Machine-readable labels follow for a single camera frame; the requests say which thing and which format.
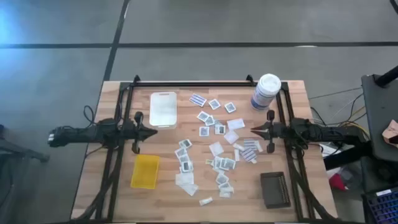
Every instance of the black equipment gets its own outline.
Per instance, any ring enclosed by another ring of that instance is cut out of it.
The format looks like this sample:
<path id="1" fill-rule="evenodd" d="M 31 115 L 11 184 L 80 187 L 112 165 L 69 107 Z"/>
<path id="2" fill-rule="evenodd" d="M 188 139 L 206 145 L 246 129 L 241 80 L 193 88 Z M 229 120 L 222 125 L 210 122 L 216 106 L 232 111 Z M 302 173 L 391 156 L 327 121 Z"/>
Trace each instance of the black equipment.
<path id="1" fill-rule="evenodd" d="M 50 132 L 48 144 L 50 147 L 66 146 L 68 143 L 101 143 L 103 147 L 114 149 L 119 141 L 134 139 L 132 151 L 139 154 L 139 141 L 153 136 L 157 130 L 147 128 L 142 124 L 144 115 L 138 111 L 134 116 L 136 124 L 130 119 L 124 121 L 119 128 L 113 118 L 106 118 L 87 128 L 72 128 L 61 126 Z"/>

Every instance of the red object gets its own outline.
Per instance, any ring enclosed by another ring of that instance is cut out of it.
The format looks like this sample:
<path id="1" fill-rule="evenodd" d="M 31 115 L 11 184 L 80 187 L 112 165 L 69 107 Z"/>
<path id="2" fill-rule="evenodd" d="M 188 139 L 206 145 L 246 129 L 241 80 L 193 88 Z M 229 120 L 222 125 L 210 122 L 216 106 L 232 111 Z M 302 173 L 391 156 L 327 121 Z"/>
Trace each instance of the red object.
<path id="1" fill-rule="evenodd" d="M 346 191 L 346 187 L 341 179 L 340 174 L 334 174 L 332 177 L 329 178 L 330 187 Z"/>

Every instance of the black stand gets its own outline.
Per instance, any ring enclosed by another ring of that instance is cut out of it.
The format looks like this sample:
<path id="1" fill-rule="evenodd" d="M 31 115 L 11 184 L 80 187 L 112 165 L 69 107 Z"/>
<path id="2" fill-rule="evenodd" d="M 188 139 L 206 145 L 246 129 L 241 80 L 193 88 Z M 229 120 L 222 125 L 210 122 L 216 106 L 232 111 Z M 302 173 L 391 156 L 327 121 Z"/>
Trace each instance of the black stand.
<path id="1" fill-rule="evenodd" d="M 363 156 L 373 157 L 372 144 L 370 141 L 354 146 L 339 154 L 327 156 L 323 161 L 325 163 L 326 170 L 331 170 L 358 161 Z"/>

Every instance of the white bottle cap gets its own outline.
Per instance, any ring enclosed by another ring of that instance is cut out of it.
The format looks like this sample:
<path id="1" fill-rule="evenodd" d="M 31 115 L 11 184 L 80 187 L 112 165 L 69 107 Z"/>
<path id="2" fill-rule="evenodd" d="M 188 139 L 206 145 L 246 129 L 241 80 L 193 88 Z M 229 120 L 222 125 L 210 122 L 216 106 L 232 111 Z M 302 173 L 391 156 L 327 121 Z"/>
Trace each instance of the white bottle cap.
<path id="1" fill-rule="evenodd" d="M 263 75 L 258 84 L 260 84 L 261 87 L 260 91 L 269 96 L 275 96 L 278 94 L 281 86 L 280 79 L 276 75 L 269 73 Z"/>

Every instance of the white lid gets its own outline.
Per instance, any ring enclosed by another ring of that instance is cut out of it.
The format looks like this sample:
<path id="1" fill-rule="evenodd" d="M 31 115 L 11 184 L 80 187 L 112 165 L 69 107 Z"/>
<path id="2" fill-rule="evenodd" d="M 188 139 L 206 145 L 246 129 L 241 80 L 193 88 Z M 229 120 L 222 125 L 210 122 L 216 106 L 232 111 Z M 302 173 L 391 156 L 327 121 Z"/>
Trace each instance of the white lid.
<path id="1" fill-rule="evenodd" d="M 258 85 L 263 94 L 276 95 L 280 90 L 281 82 L 276 75 L 268 73 L 260 78 Z"/>
<path id="2" fill-rule="evenodd" d="M 158 128 L 172 128 L 177 124 L 177 94 L 153 93 L 150 96 L 149 123 Z"/>

